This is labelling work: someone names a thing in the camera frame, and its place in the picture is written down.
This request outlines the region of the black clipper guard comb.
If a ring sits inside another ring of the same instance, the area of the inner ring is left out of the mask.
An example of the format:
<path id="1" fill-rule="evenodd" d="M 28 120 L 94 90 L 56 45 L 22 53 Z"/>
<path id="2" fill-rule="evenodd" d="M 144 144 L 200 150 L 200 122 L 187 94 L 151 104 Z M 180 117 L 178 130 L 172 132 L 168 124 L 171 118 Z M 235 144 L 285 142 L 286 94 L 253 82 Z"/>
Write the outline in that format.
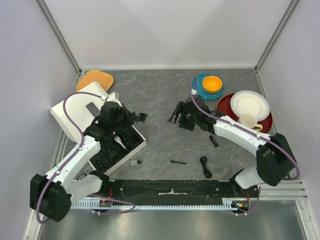
<path id="1" fill-rule="evenodd" d="M 147 116 L 148 116 L 147 114 L 141 112 L 141 113 L 139 113 L 139 115 L 137 117 L 137 121 L 138 122 L 145 122 Z"/>

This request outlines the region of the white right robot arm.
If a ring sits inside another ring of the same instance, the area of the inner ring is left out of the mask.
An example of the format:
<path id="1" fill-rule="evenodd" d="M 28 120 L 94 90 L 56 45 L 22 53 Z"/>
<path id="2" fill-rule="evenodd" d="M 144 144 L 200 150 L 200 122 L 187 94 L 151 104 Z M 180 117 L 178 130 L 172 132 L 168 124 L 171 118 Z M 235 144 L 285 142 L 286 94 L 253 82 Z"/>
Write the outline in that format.
<path id="1" fill-rule="evenodd" d="M 237 172 L 229 184 L 235 197 L 242 196 L 248 188 L 267 184 L 277 186 L 297 167 L 297 162 L 287 139 L 280 133 L 259 133 L 236 122 L 221 111 L 211 111 L 199 95 L 180 101 L 168 119 L 180 128 L 192 131 L 199 126 L 203 131 L 226 138 L 249 151 L 256 165 Z"/>

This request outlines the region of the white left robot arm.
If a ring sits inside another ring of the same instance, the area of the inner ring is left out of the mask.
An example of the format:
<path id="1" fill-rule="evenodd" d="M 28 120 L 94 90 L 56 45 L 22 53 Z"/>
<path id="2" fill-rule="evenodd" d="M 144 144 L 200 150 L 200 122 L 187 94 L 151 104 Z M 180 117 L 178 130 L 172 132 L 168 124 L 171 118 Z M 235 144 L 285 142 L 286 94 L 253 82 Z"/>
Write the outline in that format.
<path id="1" fill-rule="evenodd" d="M 78 96 L 92 96 L 102 104 L 100 113 L 82 130 L 69 114 L 68 104 Z M 72 204 L 90 195 L 106 196 L 110 191 L 109 174 L 146 146 L 146 139 L 135 128 L 144 122 L 145 113 L 130 112 L 116 98 L 91 92 L 74 92 L 62 102 L 67 120 L 79 132 L 76 146 L 55 167 L 30 181 L 29 205 L 40 224 L 61 221 Z"/>

